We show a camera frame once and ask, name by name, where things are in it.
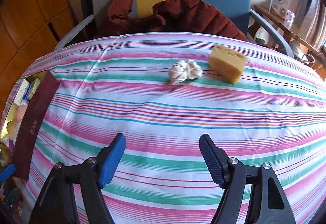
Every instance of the box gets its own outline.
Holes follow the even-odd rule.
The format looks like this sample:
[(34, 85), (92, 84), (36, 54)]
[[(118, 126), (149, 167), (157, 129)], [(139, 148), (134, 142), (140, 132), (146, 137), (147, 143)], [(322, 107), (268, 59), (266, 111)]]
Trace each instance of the box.
[(285, 19), (291, 0), (271, 0), (270, 12)]
[[(34, 94), (38, 85), (42, 82), (43, 77), (46, 75), (47, 72), (48, 71), (39, 72), (34, 75), (28, 76), (27, 78), (25, 78), (23, 80), (23, 82), (19, 86), (18, 92), (13, 100), (13, 103), (11, 104), (9, 111), (7, 113), (6, 119), (4, 121), (4, 125), (1, 129), (0, 139), (8, 135), (7, 124), (10, 121), (14, 120), (18, 106), (20, 105), (20, 103), (24, 97), (24, 94), (26, 94), (26, 92), (30, 91), (30, 90), (26, 91), (28, 89), (28, 86), (30, 85), (30, 83), (34, 84), (32, 87), (32, 92)], [(27, 94), (26, 97), (28, 97), (28, 95), (30, 98), (32, 98), (32, 94), (30, 92)]]

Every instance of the blue gripper pad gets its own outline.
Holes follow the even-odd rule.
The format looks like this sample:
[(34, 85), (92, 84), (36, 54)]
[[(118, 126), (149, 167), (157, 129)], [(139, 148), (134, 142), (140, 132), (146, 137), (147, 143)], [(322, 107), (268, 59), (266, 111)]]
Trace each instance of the blue gripper pad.
[(5, 182), (16, 171), (15, 166), (10, 163), (2, 171), (0, 171), (0, 182)]
[(221, 148), (216, 148), (208, 134), (199, 138), (199, 149), (205, 160), (206, 166), (213, 179), (222, 189), (229, 181), (228, 156)]
[(102, 189), (111, 183), (125, 148), (126, 138), (123, 134), (118, 133), (110, 146), (103, 148), (97, 155), (98, 165), (101, 166), (101, 177), (98, 183)]

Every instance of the wooden table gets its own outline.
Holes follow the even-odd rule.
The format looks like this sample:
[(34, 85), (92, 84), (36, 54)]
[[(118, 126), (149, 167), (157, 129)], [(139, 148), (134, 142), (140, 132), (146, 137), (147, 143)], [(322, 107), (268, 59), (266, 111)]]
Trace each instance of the wooden table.
[[(326, 57), (325, 55), (317, 50), (314, 46), (310, 45), (306, 40), (300, 37), (300, 31), (299, 28), (294, 25), (293, 23), (289, 23), (288, 21), (285, 21), (281, 17), (274, 15), (267, 11), (266, 9), (254, 5), (254, 10), (261, 15), (262, 17), (266, 17), (270, 19), (278, 28), (280, 28), (284, 34), (283, 38), (286, 40), (287, 43), (289, 43), (292, 39), (298, 41), (300, 44), (308, 48), (308, 53), (313, 55), (316, 59), (316, 62), (313, 64), (310, 64), (309, 66), (313, 68), (319, 76), (325, 80), (326, 79)], [(249, 29), (248, 33), (255, 38), (255, 35), (260, 28), (260, 25), (255, 21), (254, 24), (252, 24)]]

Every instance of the white box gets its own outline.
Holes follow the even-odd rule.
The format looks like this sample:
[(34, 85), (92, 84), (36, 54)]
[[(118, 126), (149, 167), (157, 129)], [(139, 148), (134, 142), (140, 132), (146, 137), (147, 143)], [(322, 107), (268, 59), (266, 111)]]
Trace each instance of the white box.
[(271, 0), (271, 13), (277, 14), (281, 18), (285, 18), (289, 9), (291, 0)]
[(22, 81), (22, 84), (19, 86), (18, 92), (14, 99), (14, 104), (19, 106), (20, 102), (22, 101), (22, 97), (24, 96), (25, 90), (27, 86), (29, 85), (29, 82), (25, 79)]

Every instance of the yellow sponge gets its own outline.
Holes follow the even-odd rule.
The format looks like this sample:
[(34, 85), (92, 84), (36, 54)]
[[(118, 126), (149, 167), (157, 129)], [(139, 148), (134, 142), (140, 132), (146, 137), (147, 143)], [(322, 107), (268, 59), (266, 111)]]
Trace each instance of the yellow sponge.
[(215, 45), (209, 56), (208, 64), (219, 75), (227, 78), (232, 84), (236, 84), (243, 73), (247, 60), (245, 55), (234, 49)]

